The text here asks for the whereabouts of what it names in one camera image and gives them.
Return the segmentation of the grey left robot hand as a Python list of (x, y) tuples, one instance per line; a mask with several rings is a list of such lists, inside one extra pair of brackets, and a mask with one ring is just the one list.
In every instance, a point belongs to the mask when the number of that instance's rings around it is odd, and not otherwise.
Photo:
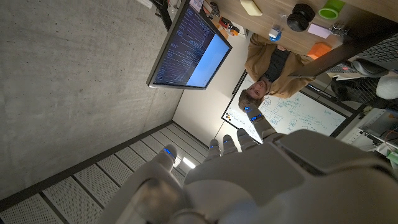
[(245, 107), (262, 138), (212, 140), (184, 183), (167, 145), (116, 192), (100, 223), (396, 223), (397, 175), (384, 160), (307, 129), (278, 133)]

